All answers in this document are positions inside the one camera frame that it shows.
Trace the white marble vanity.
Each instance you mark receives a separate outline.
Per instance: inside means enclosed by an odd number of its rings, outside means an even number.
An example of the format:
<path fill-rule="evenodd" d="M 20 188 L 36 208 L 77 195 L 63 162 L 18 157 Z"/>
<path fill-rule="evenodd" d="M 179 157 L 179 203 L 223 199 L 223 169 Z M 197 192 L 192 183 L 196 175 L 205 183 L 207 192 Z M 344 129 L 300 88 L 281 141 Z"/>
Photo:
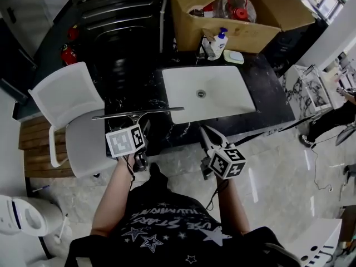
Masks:
<path fill-rule="evenodd" d="M 315 120 L 333 108 L 315 65 L 293 65 L 279 81 L 297 121 Z"/>

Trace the metal squeegee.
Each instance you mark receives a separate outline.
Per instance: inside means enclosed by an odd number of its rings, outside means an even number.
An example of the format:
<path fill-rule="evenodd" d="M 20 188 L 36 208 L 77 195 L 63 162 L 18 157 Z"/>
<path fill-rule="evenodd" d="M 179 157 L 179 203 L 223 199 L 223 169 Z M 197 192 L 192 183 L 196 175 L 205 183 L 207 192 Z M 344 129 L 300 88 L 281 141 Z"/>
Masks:
<path fill-rule="evenodd" d="M 101 115 L 94 116 L 91 120 L 105 120 L 109 118 L 129 118 L 134 124 L 137 124 L 142 116 L 152 113 L 167 113 L 167 112 L 175 112 L 175 111 L 183 111 L 184 107 L 172 107 L 172 108 L 158 108 L 152 110 L 141 110 L 141 111 L 130 111 L 130 112 L 122 112 L 122 113 L 114 113 L 110 115 Z"/>

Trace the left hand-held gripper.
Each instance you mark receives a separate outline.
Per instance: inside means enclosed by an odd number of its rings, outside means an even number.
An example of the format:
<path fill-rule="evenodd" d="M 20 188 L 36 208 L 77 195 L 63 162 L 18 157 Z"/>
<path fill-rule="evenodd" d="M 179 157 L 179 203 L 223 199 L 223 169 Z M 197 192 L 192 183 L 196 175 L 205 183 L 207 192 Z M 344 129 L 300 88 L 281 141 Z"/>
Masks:
<path fill-rule="evenodd" d="M 111 157 L 118 158 L 133 154 L 135 160 L 133 172 L 145 171 L 148 167 L 146 151 L 150 128 L 149 119 L 144 121 L 143 125 L 137 123 L 129 126 L 129 123 L 125 122 L 119 127 L 107 125 L 105 136 Z"/>

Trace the green soap dish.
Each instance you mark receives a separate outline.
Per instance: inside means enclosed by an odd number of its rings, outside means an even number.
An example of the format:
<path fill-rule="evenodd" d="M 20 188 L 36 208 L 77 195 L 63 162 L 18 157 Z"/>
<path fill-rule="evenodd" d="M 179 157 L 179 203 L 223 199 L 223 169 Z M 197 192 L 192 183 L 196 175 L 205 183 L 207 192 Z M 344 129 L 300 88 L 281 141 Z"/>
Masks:
<path fill-rule="evenodd" d="M 229 63 L 235 63 L 238 65 L 244 64 L 244 56 L 242 53 L 232 50 L 223 51 L 224 60 Z"/>

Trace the person's black trouser legs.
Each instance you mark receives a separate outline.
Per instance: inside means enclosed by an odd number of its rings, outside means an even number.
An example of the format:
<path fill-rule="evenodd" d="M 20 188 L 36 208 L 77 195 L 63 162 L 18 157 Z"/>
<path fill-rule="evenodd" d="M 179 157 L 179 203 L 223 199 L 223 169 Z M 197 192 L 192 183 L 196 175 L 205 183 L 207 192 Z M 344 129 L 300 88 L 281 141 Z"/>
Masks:
<path fill-rule="evenodd" d="M 157 163 L 151 163 L 149 173 L 149 182 L 154 185 L 154 187 L 158 189 L 167 189 L 168 178 L 161 172 Z"/>

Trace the white toilet brush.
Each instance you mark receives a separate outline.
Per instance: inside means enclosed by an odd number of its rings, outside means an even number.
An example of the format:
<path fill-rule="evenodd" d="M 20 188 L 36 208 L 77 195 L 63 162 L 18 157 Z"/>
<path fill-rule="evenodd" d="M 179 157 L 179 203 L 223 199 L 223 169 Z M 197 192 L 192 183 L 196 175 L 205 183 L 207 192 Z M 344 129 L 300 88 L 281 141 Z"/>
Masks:
<path fill-rule="evenodd" d="M 60 244 L 61 243 L 62 235 L 63 235 L 63 232 L 64 232 L 64 229 L 65 229 L 67 221 L 68 221 L 68 213 L 64 216 L 64 220 L 62 222 L 62 226 L 61 226 L 60 232 L 58 234 L 54 235 L 54 240 L 55 240 L 56 244 Z"/>

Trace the white sink basin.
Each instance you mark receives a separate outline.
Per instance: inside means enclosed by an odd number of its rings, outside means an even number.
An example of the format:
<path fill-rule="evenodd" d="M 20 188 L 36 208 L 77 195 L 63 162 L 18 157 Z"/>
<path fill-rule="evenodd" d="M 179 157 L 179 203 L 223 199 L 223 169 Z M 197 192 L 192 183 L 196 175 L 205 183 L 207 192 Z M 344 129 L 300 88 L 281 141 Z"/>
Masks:
<path fill-rule="evenodd" d="M 180 67 L 162 70 L 172 122 L 183 124 L 255 112 L 244 79 L 235 66 Z"/>

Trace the wooden slat platform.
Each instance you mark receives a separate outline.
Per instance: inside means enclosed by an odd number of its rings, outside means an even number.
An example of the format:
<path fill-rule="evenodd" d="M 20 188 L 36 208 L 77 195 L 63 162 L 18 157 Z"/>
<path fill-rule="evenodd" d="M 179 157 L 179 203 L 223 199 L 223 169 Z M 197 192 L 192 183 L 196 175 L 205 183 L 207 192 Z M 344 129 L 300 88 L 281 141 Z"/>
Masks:
<path fill-rule="evenodd" d="M 24 151 L 24 175 L 29 178 L 74 177 L 66 159 L 65 129 L 55 132 L 57 159 L 64 163 L 53 167 L 50 160 L 50 123 L 43 116 L 21 123 L 18 148 Z"/>

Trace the black marble table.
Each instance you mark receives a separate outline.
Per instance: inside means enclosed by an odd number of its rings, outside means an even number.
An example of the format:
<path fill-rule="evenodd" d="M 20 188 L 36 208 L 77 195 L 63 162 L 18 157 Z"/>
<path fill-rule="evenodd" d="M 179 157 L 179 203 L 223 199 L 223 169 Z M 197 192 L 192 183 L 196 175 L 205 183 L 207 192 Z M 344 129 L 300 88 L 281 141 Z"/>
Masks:
<path fill-rule="evenodd" d="M 245 55 L 245 63 L 237 68 L 251 94 L 257 111 L 245 115 L 233 115 L 203 121 L 225 136 L 234 136 L 294 121 L 295 117 L 284 90 L 266 58 L 261 55 Z M 119 113 L 167 108 L 167 95 L 161 69 L 145 64 L 113 66 L 104 75 L 105 113 Z M 175 125 L 168 113 L 153 113 L 143 117 L 150 120 L 148 156 L 161 151 L 200 142 L 200 122 Z"/>

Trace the person's left forearm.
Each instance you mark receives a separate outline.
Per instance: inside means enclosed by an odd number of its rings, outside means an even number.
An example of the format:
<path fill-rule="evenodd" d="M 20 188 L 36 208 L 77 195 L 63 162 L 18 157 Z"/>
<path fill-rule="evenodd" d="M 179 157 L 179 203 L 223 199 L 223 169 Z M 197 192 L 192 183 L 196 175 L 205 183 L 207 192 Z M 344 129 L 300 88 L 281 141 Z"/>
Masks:
<path fill-rule="evenodd" d="M 131 181 L 133 179 L 131 169 L 133 165 L 134 158 L 132 155 L 119 158 L 95 212 L 91 229 L 92 235 L 107 237 L 122 220 L 131 189 Z"/>

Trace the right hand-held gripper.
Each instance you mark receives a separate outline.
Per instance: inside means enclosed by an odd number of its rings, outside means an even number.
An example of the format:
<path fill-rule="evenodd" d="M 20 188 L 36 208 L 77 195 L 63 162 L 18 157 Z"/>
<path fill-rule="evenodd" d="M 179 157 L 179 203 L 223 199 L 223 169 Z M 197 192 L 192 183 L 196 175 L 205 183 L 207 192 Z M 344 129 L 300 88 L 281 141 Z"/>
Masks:
<path fill-rule="evenodd" d="M 240 175 L 246 165 L 246 158 L 235 145 L 228 145 L 227 138 L 218 130 L 200 126 L 202 149 L 206 157 L 201 160 L 201 171 L 204 180 L 212 175 L 222 180 Z"/>

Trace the white toilet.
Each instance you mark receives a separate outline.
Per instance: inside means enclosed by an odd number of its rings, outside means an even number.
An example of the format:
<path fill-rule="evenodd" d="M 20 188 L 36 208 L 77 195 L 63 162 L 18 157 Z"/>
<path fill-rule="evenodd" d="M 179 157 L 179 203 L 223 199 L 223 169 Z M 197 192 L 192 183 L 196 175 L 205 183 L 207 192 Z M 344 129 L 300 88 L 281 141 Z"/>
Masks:
<path fill-rule="evenodd" d="M 0 195 L 0 234 L 46 236 L 62 221 L 61 209 L 48 200 Z"/>

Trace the red lidded bottle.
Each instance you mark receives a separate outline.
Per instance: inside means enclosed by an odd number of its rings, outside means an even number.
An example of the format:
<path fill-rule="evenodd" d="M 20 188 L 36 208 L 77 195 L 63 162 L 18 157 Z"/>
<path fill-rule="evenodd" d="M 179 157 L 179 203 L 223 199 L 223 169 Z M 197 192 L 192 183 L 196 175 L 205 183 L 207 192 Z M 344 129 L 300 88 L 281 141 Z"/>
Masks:
<path fill-rule="evenodd" d="M 248 0 L 227 0 L 228 17 L 239 21 L 249 21 Z"/>

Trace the white pump soap bottle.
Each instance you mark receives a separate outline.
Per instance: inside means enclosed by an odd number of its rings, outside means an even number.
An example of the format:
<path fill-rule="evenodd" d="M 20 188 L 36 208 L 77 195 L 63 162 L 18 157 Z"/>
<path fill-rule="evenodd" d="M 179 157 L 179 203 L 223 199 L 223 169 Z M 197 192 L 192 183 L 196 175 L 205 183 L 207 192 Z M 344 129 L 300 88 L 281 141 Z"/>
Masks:
<path fill-rule="evenodd" d="M 209 41 L 207 49 L 208 49 L 208 60 L 214 61 L 220 58 L 221 54 L 224 51 L 224 48 L 228 42 L 228 38 L 226 33 L 228 29 L 225 27 L 220 28 L 220 32 L 218 35 L 214 36 L 213 41 Z"/>

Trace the red fire extinguisher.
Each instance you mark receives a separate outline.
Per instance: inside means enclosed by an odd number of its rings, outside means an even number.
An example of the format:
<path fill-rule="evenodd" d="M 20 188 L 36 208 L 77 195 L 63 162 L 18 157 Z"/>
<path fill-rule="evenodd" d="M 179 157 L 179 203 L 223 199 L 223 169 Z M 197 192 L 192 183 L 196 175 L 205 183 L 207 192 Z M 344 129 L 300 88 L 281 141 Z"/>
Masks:
<path fill-rule="evenodd" d="M 63 66 L 77 63 L 77 55 L 69 44 L 64 44 L 60 49 L 60 56 Z"/>
<path fill-rule="evenodd" d="M 70 27 L 67 31 L 67 38 L 70 41 L 74 41 L 78 38 L 79 36 L 79 29 L 78 29 L 78 25 L 75 24 L 72 27 Z"/>

